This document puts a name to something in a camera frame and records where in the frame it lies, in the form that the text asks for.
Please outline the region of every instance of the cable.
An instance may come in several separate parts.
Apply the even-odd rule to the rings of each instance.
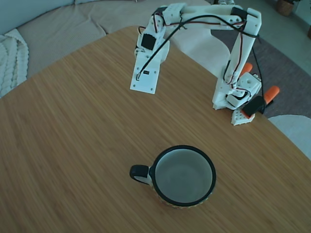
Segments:
[[[240,51],[239,51],[239,61],[238,61],[237,66],[235,67],[235,69],[234,69],[234,71],[233,71],[233,74],[232,74],[232,76],[231,76],[230,81],[229,81],[227,84],[231,84],[232,79],[233,79],[233,75],[234,75],[234,73],[237,71],[237,69],[238,69],[238,67],[239,67],[239,65],[240,65],[240,63],[241,63],[241,58],[242,58],[242,49],[243,49],[243,36],[242,36],[242,34],[240,33]]]
[[[195,22],[189,22],[187,24],[193,24],[193,23],[202,23],[202,24],[207,24],[207,25],[221,25],[221,23],[207,23],[207,22],[203,22],[203,21],[195,21]],[[232,25],[243,25],[245,22],[238,22],[238,23],[233,23]],[[171,23],[169,25],[164,24],[165,26],[172,26],[172,25],[177,25],[180,23]]]
[[[156,15],[155,14],[154,14],[154,27],[155,27],[155,33],[157,33]]]
[[[151,62],[151,60],[157,55],[157,53],[163,48],[163,46],[169,41],[169,39],[181,28],[183,27],[185,24],[193,21],[193,20],[196,20],[196,19],[199,19],[199,18],[216,18],[218,20],[220,20],[221,22],[223,22],[224,24],[226,24],[227,26],[229,26],[230,28],[242,33],[243,35],[246,35],[246,36],[249,36],[249,37],[252,37],[252,38],[258,38],[258,35],[252,35],[252,34],[249,34],[249,33],[246,33],[244,32],[243,30],[240,30],[239,28],[236,28],[234,26],[234,24],[230,24],[228,23],[227,21],[225,21],[224,19],[222,19],[221,17],[219,16],[215,16],[215,15],[202,15],[202,16],[196,16],[196,17],[193,17],[193,18],[190,18],[184,22],[180,22],[178,23],[179,25],[174,29],[174,31],[169,34],[169,36],[165,39],[165,41],[157,48],[157,50],[150,56],[150,58],[148,59],[148,61],[143,65],[142,69],[140,70],[140,72],[137,74],[137,77],[136,78],[139,78],[142,71],[148,66],[148,64]]]
[[[142,28],[142,29],[146,29],[146,28],[143,27],[143,26],[139,26],[139,27],[137,28],[139,35],[141,35],[141,31],[140,31],[141,28]]]
[[[252,51],[253,51],[253,55],[254,55],[254,58],[255,58],[255,61],[256,61],[256,65],[257,65],[259,76],[260,76],[260,80],[261,80],[261,94],[262,94],[262,98],[264,98],[262,75],[261,75],[261,70],[260,70],[260,67],[259,67],[259,64],[258,64],[258,60],[257,60],[257,56],[256,56],[256,53],[255,53],[254,47],[252,47]],[[265,110],[266,110],[266,105],[264,103],[263,104],[263,109],[262,109],[261,113],[263,114]]]

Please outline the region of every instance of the white chair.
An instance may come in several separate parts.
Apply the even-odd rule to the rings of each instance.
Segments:
[[[180,30],[170,41],[216,77],[221,75],[230,56],[228,47],[214,37],[209,29],[188,28]]]

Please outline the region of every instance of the floor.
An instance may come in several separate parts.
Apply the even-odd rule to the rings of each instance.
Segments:
[[[260,36],[311,75],[311,39],[307,37],[310,25],[294,14],[281,16],[275,11],[273,0],[235,0],[235,3],[260,11]]]

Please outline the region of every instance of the mug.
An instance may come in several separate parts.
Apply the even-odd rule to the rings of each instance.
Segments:
[[[192,146],[163,151],[151,167],[133,165],[130,177],[149,184],[161,201],[174,208],[189,208],[208,199],[216,183],[211,159]]]

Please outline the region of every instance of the orange clamp handle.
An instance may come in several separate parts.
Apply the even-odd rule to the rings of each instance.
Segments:
[[[266,104],[270,103],[278,94],[280,93],[280,88],[278,86],[272,86],[270,89],[264,94],[264,101]]]
[[[247,72],[251,72],[252,69],[253,69],[253,65],[250,64],[249,62],[246,62],[241,71],[240,77]]]

